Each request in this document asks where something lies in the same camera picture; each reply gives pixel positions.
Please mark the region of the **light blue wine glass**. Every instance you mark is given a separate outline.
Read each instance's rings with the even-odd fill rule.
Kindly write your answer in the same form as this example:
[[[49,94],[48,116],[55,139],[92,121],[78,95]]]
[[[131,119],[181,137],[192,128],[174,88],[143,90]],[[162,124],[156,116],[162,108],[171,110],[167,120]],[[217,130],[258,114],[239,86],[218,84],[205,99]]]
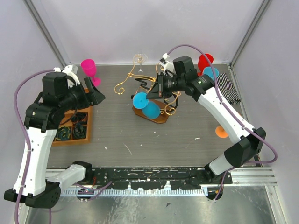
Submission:
[[[219,71],[214,68],[214,73],[211,67],[205,67],[203,69],[203,75],[209,76],[213,81],[215,80],[215,77],[218,77]]]

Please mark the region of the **red wine glass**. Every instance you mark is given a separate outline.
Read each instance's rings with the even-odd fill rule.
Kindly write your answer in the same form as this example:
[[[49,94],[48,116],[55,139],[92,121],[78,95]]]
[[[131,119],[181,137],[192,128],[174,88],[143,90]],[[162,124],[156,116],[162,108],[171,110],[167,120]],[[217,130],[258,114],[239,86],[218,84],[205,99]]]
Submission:
[[[211,63],[213,63],[214,57],[210,54],[205,54],[205,55],[209,59],[209,61]],[[209,67],[209,66],[210,65],[209,65],[209,62],[207,61],[207,59],[203,55],[200,55],[199,60],[198,60],[198,69],[199,69],[198,75],[201,76],[202,72],[203,72],[203,69],[206,68],[206,67]]]

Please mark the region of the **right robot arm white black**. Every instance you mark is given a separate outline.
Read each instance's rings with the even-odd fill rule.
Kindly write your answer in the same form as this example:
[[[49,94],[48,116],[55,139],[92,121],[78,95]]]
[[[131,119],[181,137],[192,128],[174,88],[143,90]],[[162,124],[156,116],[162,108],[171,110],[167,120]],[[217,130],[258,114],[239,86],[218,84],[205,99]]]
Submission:
[[[239,168],[257,155],[262,148],[266,132],[260,127],[254,128],[227,102],[207,75],[191,77],[189,74],[167,77],[162,74],[147,99],[169,98],[175,91],[184,91],[197,103],[205,107],[219,122],[233,145],[222,155],[205,165],[205,179],[211,184],[221,179],[221,174],[231,168]]]

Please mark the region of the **pink wine glass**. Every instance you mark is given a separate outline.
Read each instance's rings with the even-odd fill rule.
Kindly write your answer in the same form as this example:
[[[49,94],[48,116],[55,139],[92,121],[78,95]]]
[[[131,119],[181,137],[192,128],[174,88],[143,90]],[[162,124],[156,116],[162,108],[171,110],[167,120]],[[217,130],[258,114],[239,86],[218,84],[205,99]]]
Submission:
[[[81,68],[83,72],[90,77],[94,86],[99,86],[101,84],[101,79],[96,77],[97,67],[93,59],[85,59],[81,62]]]

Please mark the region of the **blue wine glass front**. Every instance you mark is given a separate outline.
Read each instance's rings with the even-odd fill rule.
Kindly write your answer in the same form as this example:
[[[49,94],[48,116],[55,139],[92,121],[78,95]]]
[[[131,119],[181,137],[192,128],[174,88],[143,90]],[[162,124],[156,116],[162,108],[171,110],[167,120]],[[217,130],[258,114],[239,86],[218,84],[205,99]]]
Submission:
[[[133,107],[141,110],[141,112],[149,119],[156,119],[160,115],[159,106],[146,98],[145,92],[139,92],[133,96]]]

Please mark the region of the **orange wine glass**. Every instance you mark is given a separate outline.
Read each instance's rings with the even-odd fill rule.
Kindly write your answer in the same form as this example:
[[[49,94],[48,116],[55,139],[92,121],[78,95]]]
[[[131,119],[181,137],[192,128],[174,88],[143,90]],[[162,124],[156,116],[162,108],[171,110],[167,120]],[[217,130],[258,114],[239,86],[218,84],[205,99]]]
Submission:
[[[215,129],[215,133],[219,138],[227,138],[228,137],[228,133],[225,131],[225,129],[222,126],[218,126]]]

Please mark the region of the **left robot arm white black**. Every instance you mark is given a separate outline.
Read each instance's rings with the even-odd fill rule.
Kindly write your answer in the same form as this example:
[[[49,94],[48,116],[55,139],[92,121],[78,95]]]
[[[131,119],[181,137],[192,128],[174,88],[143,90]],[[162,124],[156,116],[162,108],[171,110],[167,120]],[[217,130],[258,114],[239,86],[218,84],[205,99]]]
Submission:
[[[25,148],[19,176],[15,185],[4,192],[4,199],[21,202],[32,208],[50,209],[59,200],[62,191],[75,183],[88,185],[93,181],[90,163],[73,162],[62,173],[46,178],[50,149],[65,113],[85,109],[101,103],[105,96],[85,78],[86,87],[77,84],[68,87],[63,74],[43,77],[43,91],[26,110],[21,127],[25,130]]]

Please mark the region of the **clear wine glass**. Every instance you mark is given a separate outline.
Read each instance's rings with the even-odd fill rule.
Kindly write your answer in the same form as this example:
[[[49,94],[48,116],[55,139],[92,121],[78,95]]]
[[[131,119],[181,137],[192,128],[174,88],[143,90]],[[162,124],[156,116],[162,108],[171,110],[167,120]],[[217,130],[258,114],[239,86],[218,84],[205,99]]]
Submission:
[[[139,64],[138,75],[143,74],[142,65],[146,62],[147,59],[148,57],[146,54],[139,53],[134,55],[134,62]]]

